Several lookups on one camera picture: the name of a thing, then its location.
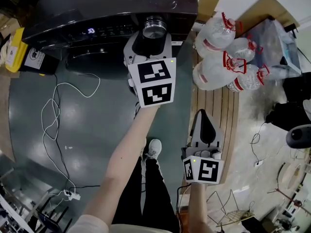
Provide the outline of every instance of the digital display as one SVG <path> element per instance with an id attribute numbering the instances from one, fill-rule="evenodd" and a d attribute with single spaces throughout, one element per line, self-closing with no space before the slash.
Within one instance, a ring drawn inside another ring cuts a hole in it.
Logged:
<path id="1" fill-rule="evenodd" d="M 95 33 L 95 30 L 93 28 L 90 28 L 87 31 L 88 31 L 88 33 Z"/>

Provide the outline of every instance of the white cable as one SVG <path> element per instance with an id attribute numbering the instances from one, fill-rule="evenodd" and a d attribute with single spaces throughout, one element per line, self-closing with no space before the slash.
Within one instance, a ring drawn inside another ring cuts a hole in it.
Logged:
<path id="1" fill-rule="evenodd" d="M 43 143 L 43 145 L 44 145 L 44 136 L 45 136 L 45 135 L 47 135 L 47 136 L 48 136 L 51 140 L 53 140 L 53 141 L 56 141 L 57 136 L 58 136 L 58 128 L 59 128 L 59 125 L 58 125 L 58 120 L 57 120 L 57 119 L 60 117 L 60 110 L 59 110 L 59 106 L 58 106 L 57 102 L 54 100 L 54 97 L 55 97 L 56 89 L 57 89 L 57 87 L 58 87 L 59 85 L 62 85 L 62 84 L 70 85 L 71 87 L 73 87 L 74 89 L 76 89 L 83 97 L 85 97 L 85 98 L 87 98 L 87 99 L 90 98 L 90 97 L 92 97 L 92 96 L 97 92 L 97 90 L 98 90 L 98 88 L 99 88 L 99 86 L 100 86 L 100 84 L 101 84 L 101 79 L 100 79 L 97 75 L 95 75 L 95 74 L 93 74 L 93 73 L 85 73 L 85 74 L 81 74 L 81 75 L 93 75 L 93 76 L 95 76 L 95 77 L 98 78 L 98 85 L 97 85 L 95 91 L 94 91 L 91 95 L 87 96 L 87 95 L 83 94 L 77 87 L 73 86 L 73 85 L 70 84 L 70 83 L 63 82 L 63 83 L 59 83 L 59 84 L 57 84 L 57 85 L 55 86 L 55 89 L 54 89 L 52 98 L 49 99 L 49 100 L 46 102 L 46 104 L 43 106 L 43 108 L 42 108 L 42 110 L 41 110 L 41 125 L 42 125 L 42 130 L 43 130 L 42 143 Z M 45 107 L 49 104 L 50 101 L 52 101 L 52 108 L 53 108 L 53 111 L 54 111 L 55 120 L 53 121 L 53 123 L 52 123 L 51 125 L 49 125 L 48 127 L 44 128 L 44 126 L 43 126 L 43 111 L 44 111 Z M 56 110 L 55 110 L 54 104 L 56 104 L 57 109 L 58 109 L 58 114 L 57 114 L 57 115 L 56 115 Z M 53 137 L 51 137 L 51 136 L 47 133 L 47 129 L 50 128 L 50 127 L 52 127 L 52 126 L 55 124 L 55 122 L 56 122 L 56 124 L 57 124 L 57 131 L 56 131 L 56 136 L 53 138 Z M 69 177 L 66 176 L 65 173 L 63 173 L 63 172 L 57 167 L 57 165 L 56 165 L 56 163 L 54 162 L 54 160 L 52 160 L 52 158 L 49 156 L 47 150 L 46 150 L 46 153 L 47 153 L 48 158 L 53 162 L 53 164 L 54 164 L 54 166 L 56 167 L 56 169 L 57 169 L 61 174 L 63 174 L 63 175 L 66 177 L 66 179 L 68 179 L 68 181 L 70 181 L 70 182 L 72 183 L 72 185 L 74 186 L 74 193 L 76 193 L 76 186 L 75 186 L 75 184 L 69 179 Z"/>
<path id="2" fill-rule="evenodd" d="M 187 187 L 187 189 L 184 191 L 183 195 L 181 196 L 180 204 L 179 204 L 179 207 L 178 207 L 178 212 L 179 212 L 179 213 L 180 213 L 181 202 L 182 202 L 182 200 L 183 200 L 183 196 L 184 196 L 184 194 L 187 192 L 187 190 L 188 190 L 190 187 L 191 187 L 191 185 L 189 185 L 189 186 Z"/>

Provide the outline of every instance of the black pants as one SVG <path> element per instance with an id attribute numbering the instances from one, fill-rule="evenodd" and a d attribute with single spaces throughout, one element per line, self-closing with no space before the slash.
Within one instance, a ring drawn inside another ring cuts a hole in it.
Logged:
<path id="1" fill-rule="evenodd" d="M 146 200 L 141 213 L 141 158 L 133 170 L 117 207 L 112 224 L 130 224 L 179 233 L 170 195 L 156 160 L 146 160 Z"/>
<path id="2" fill-rule="evenodd" d="M 266 122 L 286 131 L 311 123 L 302 102 L 277 103 L 274 111 L 266 117 Z"/>

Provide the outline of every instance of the wooden pallet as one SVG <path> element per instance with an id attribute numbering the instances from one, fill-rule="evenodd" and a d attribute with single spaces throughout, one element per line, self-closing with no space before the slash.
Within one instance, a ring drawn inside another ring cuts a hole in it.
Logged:
<path id="1" fill-rule="evenodd" d="M 195 49 L 193 49 L 192 58 L 193 66 L 196 66 L 196 64 L 201 61 L 201 57 L 197 54 Z M 230 91 L 226 86 L 213 91 L 204 91 L 198 89 L 198 87 L 193 84 L 189 133 L 192 127 L 194 116 L 200 109 L 205 109 L 208 114 L 213 116 L 214 121 L 217 125 L 219 125 L 225 135 L 222 149 L 222 160 L 225 161 L 225 166 L 220 182 L 225 183 L 229 171 L 232 152 L 234 149 L 235 134 L 238 125 L 239 94 Z M 187 185 L 185 177 L 183 179 L 182 185 Z"/>

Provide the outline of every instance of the yellow container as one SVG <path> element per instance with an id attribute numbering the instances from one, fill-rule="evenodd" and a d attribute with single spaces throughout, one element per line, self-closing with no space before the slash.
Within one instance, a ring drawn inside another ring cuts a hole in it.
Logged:
<path id="1" fill-rule="evenodd" d="M 16 30 L 11 46 L 6 56 L 5 67 L 10 72 L 17 72 L 20 69 L 26 50 L 28 48 L 28 45 L 21 41 L 23 31 L 24 28 Z"/>

